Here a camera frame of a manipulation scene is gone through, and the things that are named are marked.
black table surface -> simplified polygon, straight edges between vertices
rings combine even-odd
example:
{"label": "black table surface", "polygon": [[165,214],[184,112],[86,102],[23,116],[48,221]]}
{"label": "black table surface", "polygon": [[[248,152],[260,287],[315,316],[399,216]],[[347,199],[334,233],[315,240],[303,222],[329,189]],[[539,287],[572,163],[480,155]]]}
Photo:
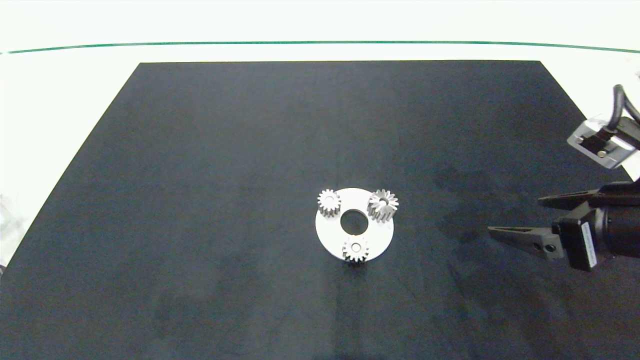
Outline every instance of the black table surface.
{"label": "black table surface", "polygon": [[[633,359],[640,261],[589,274],[491,240],[624,180],[537,61],[143,63],[2,279],[3,359]],[[397,194],[364,266],[326,188]]]}

gear teeth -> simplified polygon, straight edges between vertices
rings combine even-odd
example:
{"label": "gear teeth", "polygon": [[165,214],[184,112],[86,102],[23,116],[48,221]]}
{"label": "gear teeth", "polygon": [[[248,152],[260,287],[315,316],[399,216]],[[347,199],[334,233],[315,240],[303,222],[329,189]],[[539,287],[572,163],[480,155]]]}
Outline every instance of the gear teeth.
{"label": "gear teeth", "polygon": [[333,217],[340,213],[340,195],[337,192],[326,189],[318,195],[318,210],[326,217]]}
{"label": "gear teeth", "polygon": [[394,193],[385,189],[378,189],[371,193],[367,212],[377,222],[389,221],[396,213],[398,199]]}
{"label": "gear teeth", "polygon": [[[353,250],[353,245],[359,245],[360,249]],[[350,236],[342,244],[342,258],[348,263],[359,264],[369,258],[369,244],[361,236]]]}

center hole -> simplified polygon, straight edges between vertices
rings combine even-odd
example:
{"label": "center hole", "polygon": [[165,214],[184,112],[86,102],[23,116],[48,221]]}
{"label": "center hole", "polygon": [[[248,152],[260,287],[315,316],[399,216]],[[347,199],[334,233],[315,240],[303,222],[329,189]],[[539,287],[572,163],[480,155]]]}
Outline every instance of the center hole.
{"label": "center hole", "polygon": [[360,235],[367,230],[369,220],[358,210],[347,210],[340,217],[342,229],[350,235]]}

white disc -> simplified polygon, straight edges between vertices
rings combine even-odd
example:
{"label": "white disc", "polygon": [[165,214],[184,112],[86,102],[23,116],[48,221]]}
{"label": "white disc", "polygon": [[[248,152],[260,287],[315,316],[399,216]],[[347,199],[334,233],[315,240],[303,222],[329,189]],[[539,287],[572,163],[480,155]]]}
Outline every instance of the white disc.
{"label": "white disc", "polygon": [[[316,232],[320,242],[331,255],[344,260],[342,257],[342,246],[349,237],[357,236],[366,241],[369,246],[369,255],[366,261],[380,256],[389,244],[394,235],[394,219],[386,222],[377,222],[367,215],[367,205],[371,192],[358,188],[346,188],[336,191],[340,195],[342,204],[340,213],[334,217],[323,216],[320,211],[316,211]],[[367,230],[360,235],[348,234],[340,224],[340,218],[349,210],[361,212],[369,221]]]}

spur gear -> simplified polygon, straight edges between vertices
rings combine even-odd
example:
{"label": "spur gear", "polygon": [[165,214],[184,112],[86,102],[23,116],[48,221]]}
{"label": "spur gear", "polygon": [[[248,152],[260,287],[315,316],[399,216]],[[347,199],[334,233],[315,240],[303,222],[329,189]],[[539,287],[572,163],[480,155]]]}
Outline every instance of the spur gear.
{"label": "spur gear", "polygon": [[386,222],[394,216],[396,210],[398,210],[398,199],[394,193],[385,189],[371,193],[367,211],[373,220]]}
{"label": "spur gear", "polygon": [[369,244],[361,236],[350,236],[342,245],[342,258],[350,263],[363,263],[369,257]]}
{"label": "spur gear", "polygon": [[318,210],[326,217],[332,217],[340,212],[340,195],[333,190],[324,190],[318,195]]}

